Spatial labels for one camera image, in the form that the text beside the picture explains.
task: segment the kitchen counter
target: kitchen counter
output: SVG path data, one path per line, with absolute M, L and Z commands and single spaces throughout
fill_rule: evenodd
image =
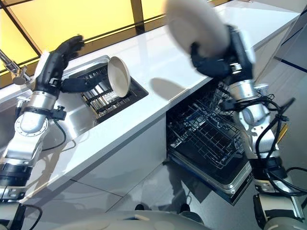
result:
M 246 31 L 254 49 L 299 16 L 258 2 L 235 0 L 215 10 L 225 23 Z M 45 187 L 57 189 L 210 80 L 192 68 L 189 56 L 175 45 L 166 26 L 74 59 L 67 69 L 102 55 L 123 59 L 148 96 L 69 142 L 60 154 L 40 159 L 24 201 Z

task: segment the black cable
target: black cable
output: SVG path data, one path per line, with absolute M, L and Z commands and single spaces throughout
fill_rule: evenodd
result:
M 29 230 L 33 230 L 36 227 L 36 225 L 38 224 L 39 220 L 41 219 L 41 217 L 43 215 L 43 210 L 40 207 L 35 206 L 35 205 L 23 205 L 23 206 L 32 207 L 32 208 L 35 208 L 35 209 L 37 209 L 39 211 L 39 214 L 38 214 L 38 217 L 37 217 L 36 221 L 34 222 L 32 227 L 29 229 Z
M 64 140 L 61 143 L 59 143 L 58 145 L 53 146 L 51 148 L 43 149 L 42 151 L 47 151 L 47 150 L 55 149 L 55 148 L 61 146 L 62 144 L 64 144 L 66 142 L 67 137 L 66 137 L 66 133 L 65 133 L 64 129 L 59 125 L 59 123 L 56 120 L 53 120 L 53 121 L 56 124 L 56 126 L 62 131 L 63 136 L 64 136 Z
M 248 106 L 254 105 L 254 104 L 258 104 L 258 103 L 265 103 L 267 106 L 269 106 L 270 104 L 272 104 L 275 108 L 268 108 L 270 111 L 276 111 L 277 115 L 275 116 L 275 118 L 270 122 L 270 124 L 264 129 L 264 131 L 259 135 L 257 141 L 256 141 L 256 145 L 255 145 L 255 150 L 256 150 L 256 155 L 259 159 L 259 161 L 261 163 L 263 163 L 261 155 L 260 155 L 260 150 L 259 150 L 259 145 L 260 145 L 260 141 L 261 139 L 264 137 L 264 135 L 277 123 L 277 130 L 276 130 L 276 134 L 275 134 L 275 138 L 273 141 L 273 144 L 271 146 L 271 149 L 266 157 L 266 159 L 268 159 L 271 154 L 274 152 L 275 150 L 275 145 L 277 143 L 280 131 L 281 131 L 281 125 L 282 125 L 282 121 L 286 121 L 287 117 L 283 116 L 283 113 L 292 105 L 292 103 L 295 101 L 295 98 L 292 98 L 289 100 L 289 102 L 287 102 L 285 105 L 283 105 L 282 107 L 280 107 L 277 103 L 271 101 L 270 99 L 266 98 L 266 97 L 262 97 L 259 99 L 255 99 L 252 100 L 250 102 L 244 102 L 244 103 L 240 103 L 238 105 L 239 110 L 242 111 L 243 109 L 245 109 Z M 303 168 L 299 168 L 299 167 L 293 167 L 287 170 L 287 172 L 291 171 L 291 170 L 303 170 L 305 172 L 307 172 L 307 169 L 303 169 Z M 302 196 L 302 195 L 306 195 L 307 194 L 307 190 L 299 188 L 287 181 L 285 181 L 284 179 L 280 178 L 279 176 L 275 175 L 273 172 L 270 171 L 266 171 L 267 177 L 270 181 L 270 183 L 272 184 L 272 186 L 281 194 L 285 195 L 285 196 Z M 279 188 L 275 182 L 273 181 L 272 177 L 274 177 L 275 179 L 277 179 L 278 181 L 282 182 L 285 186 L 287 186 L 290 190 L 297 190 L 298 192 L 286 192 L 284 190 L 282 190 L 281 188 Z
M 276 174 L 274 174 L 273 172 L 270 172 L 271 175 L 273 175 L 277 180 L 281 181 L 283 184 L 293 188 L 293 189 L 296 189 L 297 191 L 300 191 L 302 193 L 306 193 L 307 194 L 307 190 L 306 189 L 302 189 L 300 187 L 297 187 L 289 182 L 287 182 L 286 180 L 280 178 L 279 176 L 277 176 Z
M 290 172 L 290 171 L 292 171 L 292 170 L 301 170 L 301 171 L 307 172 L 307 169 L 304 169 L 304 168 L 301 168 L 301 167 L 291 167 L 291 168 L 288 168 L 288 169 L 286 170 L 286 172 L 288 173 L 288 172 Z

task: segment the chrome faucet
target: chrome faucet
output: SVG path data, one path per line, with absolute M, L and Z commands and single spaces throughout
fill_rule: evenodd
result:
M 11 72 L 12 81 L 14 84 L 23 85 L 30 82 L 31 78 L 25 73 L 27 66 L 20 68 L 17 63 L 13 60 L 10 60 L 1 49 L 0 59 L 3 61 L 5 68 Z

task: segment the dishwasher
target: dishwasher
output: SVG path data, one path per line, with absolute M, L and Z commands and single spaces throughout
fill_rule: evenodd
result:
M 215 80 L 166 113 L 167 154 L 234 205 L 252 181 L 239 128 L 219 103 L 230 99 Z

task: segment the wire rack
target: wire rack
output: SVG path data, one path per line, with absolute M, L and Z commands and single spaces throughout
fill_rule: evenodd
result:
M 181 143 L 191 144 L 219 169 L 233 157 L 243 157 L 242 141 L 232 112 L 223 112 L 218 105 L 229 97 L 225 86 L 220 85 L 217 90 L 190 101 L 186 106 L 177 105 L 168 114 L 170 146 L 176 148 Z
M 112 91 L 107 75 L 107 64 L 100 63 L 89 69 L 78 72 L 70 77 L 89 79 L 100 75 L 101 82 L 94 89 L 81 93 L 84 102 L 96 113 L 97 122 L 101 123 L 121 110 L 127 108 L 148 95 L 133 78 L 131 78 L 130 91 L 121 98 Z

